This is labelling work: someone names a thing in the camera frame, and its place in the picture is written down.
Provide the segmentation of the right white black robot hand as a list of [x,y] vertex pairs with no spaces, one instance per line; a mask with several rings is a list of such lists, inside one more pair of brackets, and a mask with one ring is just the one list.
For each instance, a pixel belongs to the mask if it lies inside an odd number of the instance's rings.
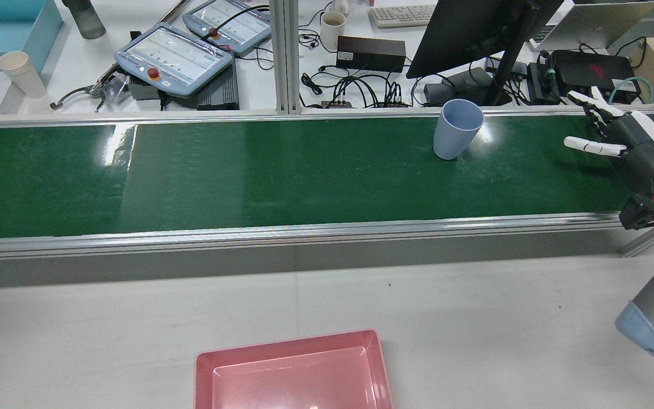
[[596,86],[591,95],[569,91],[567,98],[583,107],[599,141],[568,136],[566,147],[608,156],[628,188],[654,201],[654,121],[646,114],[610,105]]

